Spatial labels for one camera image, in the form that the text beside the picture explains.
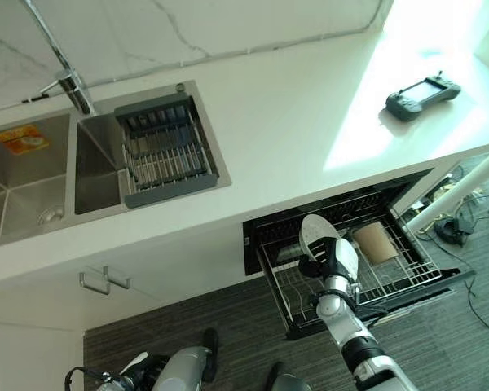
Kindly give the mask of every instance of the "white countertop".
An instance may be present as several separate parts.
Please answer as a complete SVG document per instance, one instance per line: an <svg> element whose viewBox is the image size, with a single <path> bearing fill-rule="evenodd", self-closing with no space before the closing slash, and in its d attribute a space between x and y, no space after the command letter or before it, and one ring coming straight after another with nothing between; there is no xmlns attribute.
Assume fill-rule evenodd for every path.
<svg viewBox="0 0 489 391"><path fill-rule="evenodd" d="M389 93L439 69L462 86L455 100L409 124L381 111ZM190 79L232 184L0 246L0 280L235 224L489 149L489 69L471 55L423 57L378 33L162 72L91 94L105 99ZM59 97L7 118L66 105Z"/></svg>

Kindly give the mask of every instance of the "double sink basin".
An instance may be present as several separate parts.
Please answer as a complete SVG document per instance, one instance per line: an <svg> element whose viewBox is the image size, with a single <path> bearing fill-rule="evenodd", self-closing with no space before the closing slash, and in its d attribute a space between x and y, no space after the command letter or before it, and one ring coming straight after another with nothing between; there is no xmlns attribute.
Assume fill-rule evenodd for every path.
<svg viewBox="0 0 489 391"><path fill-rule="evenodd" d="M0 244L130 211L124 202L130 181L123 129L114 110L176 88L106 99L96 104L102 114L89 118L69 109L1 126ZM218 171L216 187L226 186L230 180L196 85L187 81L181 88L199 113L209 165Z"/></svg>

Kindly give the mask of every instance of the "label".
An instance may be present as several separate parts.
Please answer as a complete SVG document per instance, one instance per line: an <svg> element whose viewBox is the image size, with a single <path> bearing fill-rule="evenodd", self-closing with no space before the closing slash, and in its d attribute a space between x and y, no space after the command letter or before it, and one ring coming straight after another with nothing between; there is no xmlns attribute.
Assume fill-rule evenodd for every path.
<svg viewBox="0 0 489 391"><path fill-rule="evenodd" d="M22 155L49 145L49 141L38 132L35 125L21 126L1 132L0 143L13 155Z"/></svg>

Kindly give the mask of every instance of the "dish rack slots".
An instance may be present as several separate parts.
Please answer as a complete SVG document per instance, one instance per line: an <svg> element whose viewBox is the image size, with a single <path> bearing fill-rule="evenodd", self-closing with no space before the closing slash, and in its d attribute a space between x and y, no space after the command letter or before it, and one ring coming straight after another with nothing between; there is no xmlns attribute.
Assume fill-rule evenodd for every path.
<svg viewBox="0 0 489 391"><path fill-rule="evenodd" d="M127 177L127 206L165 200L217 184L192 97L177 93L115 112Z"/></svg>
<svg viewBox="0 0 489 391"><path fill-rule="evenodd" d="M359 197L356 200L335 204L312 213L330 221L339 234L353 243L359 255L358 279L360 282L359 305L383 305L384 298L397 292L417 287L442 276L440 269L412 234L404 234L389 211L380 210L381 193ZM278 290L284 312L291 323L305 327L319 322L309 297L324 289L322 279L310 279L298 271L301 250L298 237L304 215L293 217L271 229L261 229L259 251L273 277L273 288ZM358 226L370 222L381 222L390 241L397 249L398 256L379 265L372 265L352 241L350 232Z"/></svg>

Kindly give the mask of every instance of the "faucet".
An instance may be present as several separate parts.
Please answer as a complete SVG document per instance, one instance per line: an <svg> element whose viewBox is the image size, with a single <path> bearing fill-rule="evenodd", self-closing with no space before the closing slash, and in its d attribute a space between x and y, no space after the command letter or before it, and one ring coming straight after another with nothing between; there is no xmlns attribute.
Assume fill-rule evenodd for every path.
<svg viewBox="0 0 489 391"><path fill-rule="evenodd" d="M78 72L69 63L67 57L64 55L63 51L60 49L58 42L49 30L42 14L38 8L33 4L32 0L20 0L27 7L29 13L33 16L37 23L37 26L41 29L43 36L46 38L47 42L51 46L51 49L55 52L58 61L62 64L64 69L56 73L56 81L48 85L47 87L40 90L42 97L44 94L54 86L59 85L67 94L71 102L73 102L74 107L81 113L87 116L95 116L96 111L94 105L92 104L92 99L90 98L89 91L84 86Z"/></svg>

